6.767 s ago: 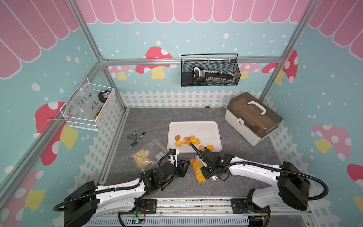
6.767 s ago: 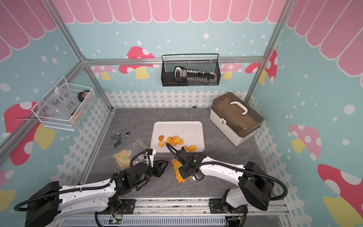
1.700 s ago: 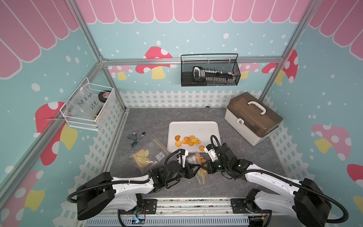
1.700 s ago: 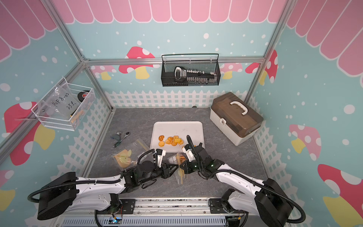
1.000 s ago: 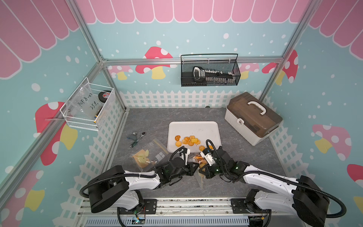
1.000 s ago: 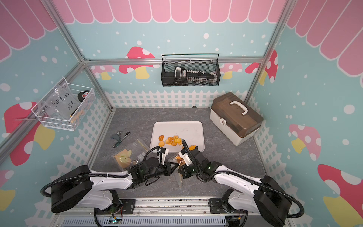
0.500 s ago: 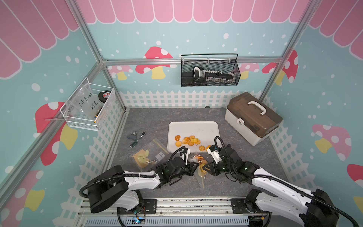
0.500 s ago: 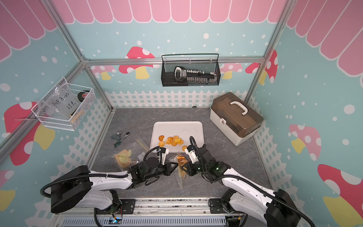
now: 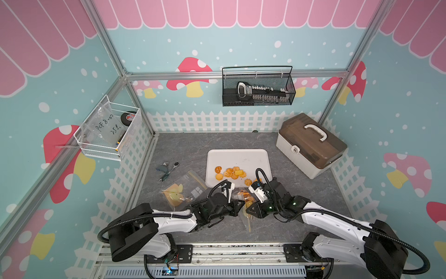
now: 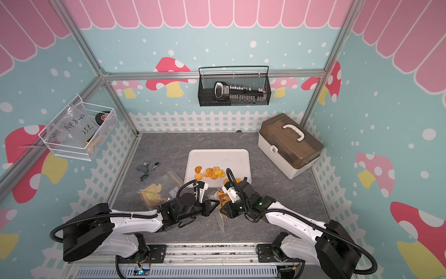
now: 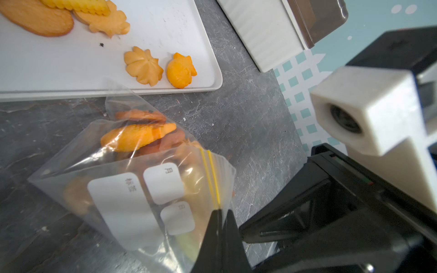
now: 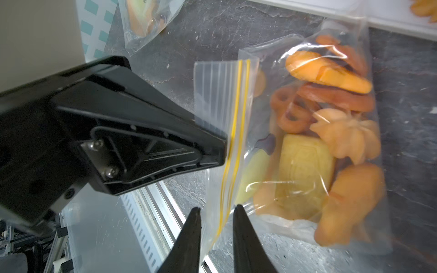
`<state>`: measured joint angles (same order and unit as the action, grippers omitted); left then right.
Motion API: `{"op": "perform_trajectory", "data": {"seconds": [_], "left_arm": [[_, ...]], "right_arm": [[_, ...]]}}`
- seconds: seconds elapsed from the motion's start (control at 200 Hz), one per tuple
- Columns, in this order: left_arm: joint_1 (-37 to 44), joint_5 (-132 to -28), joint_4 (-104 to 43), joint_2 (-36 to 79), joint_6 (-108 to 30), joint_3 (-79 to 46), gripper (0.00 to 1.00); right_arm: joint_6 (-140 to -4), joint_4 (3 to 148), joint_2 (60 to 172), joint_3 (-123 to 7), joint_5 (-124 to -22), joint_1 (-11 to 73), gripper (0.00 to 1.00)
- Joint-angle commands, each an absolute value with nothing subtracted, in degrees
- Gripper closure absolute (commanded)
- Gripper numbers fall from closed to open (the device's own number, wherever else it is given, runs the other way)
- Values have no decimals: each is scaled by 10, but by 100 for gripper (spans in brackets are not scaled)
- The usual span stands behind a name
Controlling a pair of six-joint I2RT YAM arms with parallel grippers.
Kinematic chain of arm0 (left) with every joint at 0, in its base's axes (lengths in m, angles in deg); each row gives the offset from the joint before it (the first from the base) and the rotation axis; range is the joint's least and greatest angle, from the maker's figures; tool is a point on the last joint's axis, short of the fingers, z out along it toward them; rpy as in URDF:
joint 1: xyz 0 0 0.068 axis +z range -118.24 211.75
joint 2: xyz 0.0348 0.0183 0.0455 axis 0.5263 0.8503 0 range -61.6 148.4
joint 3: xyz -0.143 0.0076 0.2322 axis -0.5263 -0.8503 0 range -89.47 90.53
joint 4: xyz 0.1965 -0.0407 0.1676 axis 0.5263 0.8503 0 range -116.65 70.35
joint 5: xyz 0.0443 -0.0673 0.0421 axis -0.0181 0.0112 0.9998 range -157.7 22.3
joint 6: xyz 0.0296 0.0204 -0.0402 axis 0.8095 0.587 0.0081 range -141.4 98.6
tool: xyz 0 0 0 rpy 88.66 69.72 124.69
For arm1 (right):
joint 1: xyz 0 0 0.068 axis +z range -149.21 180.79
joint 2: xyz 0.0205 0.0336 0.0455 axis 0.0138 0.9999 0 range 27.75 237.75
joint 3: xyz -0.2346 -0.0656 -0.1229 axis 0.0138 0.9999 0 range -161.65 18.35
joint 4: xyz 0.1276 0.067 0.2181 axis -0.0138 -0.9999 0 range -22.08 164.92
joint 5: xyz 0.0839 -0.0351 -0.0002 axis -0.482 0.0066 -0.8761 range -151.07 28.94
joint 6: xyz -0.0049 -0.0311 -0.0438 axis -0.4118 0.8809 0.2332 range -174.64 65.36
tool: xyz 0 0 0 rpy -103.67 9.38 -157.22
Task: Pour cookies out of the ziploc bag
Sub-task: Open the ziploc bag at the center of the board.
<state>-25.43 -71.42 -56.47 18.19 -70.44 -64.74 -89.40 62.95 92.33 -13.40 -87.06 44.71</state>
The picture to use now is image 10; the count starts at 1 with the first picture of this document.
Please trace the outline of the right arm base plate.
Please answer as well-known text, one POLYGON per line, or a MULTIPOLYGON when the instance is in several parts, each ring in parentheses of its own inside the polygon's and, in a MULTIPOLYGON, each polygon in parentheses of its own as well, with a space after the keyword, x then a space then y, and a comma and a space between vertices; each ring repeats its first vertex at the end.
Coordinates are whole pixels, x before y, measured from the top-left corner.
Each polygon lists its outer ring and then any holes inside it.
POLYGON ((301 259, 287 257, 272 244, 257 244, 256 254, 260 263, 301 263, 301 259))

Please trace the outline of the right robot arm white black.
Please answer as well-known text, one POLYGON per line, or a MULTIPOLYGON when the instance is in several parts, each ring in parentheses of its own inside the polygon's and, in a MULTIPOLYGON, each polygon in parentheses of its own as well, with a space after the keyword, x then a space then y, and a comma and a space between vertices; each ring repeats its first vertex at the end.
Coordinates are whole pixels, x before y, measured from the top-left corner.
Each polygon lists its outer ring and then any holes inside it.
POLYGON ((243 215, 285 230, 272 243, 278 260, 299 259, 319 266, 331 279, 377 272, 376 259, 359 246, 337 221, 319 222, 296 213, 270 196, 260 196, 246 179, 237 181, 231 169, 223 191, 229 196, 220 212, 230 219, 243 215))

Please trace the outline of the clear ziploc bag of cookies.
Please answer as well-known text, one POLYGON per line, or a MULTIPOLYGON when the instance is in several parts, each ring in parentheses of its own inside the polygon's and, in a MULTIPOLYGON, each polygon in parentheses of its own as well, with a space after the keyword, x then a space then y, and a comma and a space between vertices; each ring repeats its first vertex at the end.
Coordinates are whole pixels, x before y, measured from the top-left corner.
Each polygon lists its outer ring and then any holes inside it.
POLYGON ((149 176, 146 178, 137 194, 147 209, 152 210, 174 199, 183 183, 184 181, 175 171, 169 170, 158 177, 149 176))

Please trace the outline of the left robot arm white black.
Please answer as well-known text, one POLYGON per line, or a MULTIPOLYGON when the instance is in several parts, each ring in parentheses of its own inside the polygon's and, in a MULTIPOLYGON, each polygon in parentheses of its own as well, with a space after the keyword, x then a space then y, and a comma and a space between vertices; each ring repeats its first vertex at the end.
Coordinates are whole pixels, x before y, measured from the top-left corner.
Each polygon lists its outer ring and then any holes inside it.
POLYGON ((151 254, 145 233, 183 228, 218 208, 218 200, 205 196, 207 189, 207 183, 192 180, 180 187, 175 198, 144 212, 112 210, 108 203, 99 203, 54 228, 49 237, 63 245, 65 262, 92 255, 142 262, 151 254))

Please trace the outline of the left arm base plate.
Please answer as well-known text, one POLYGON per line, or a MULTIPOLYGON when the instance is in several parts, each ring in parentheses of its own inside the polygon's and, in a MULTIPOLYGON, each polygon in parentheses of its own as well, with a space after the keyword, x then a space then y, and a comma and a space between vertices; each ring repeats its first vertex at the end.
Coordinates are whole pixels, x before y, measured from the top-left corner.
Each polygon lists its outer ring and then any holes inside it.
POLYGON ((137 252, 136 255, 129 258, 119 257, 116 259, 119 264, 159 264, 164 263, 166 257, 167 245, 150 244, 147 246, 147 251, 137 252))

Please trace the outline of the ziploc bag with yellow snack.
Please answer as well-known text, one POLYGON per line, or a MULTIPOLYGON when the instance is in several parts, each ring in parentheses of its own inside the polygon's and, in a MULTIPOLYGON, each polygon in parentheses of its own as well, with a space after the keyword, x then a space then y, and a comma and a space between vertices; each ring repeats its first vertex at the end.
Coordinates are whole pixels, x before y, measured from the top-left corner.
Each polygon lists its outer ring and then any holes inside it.
POLYGON ((208 197, 212 200, 215 200, 218 204, 212 215, 216 218, 220 231, 224 233, 227 217, 223 215, 220 210, 227 202, 230 202, 231 200, 229 196, 222 190, 213 191, 211 194, 208 195, 208 197))

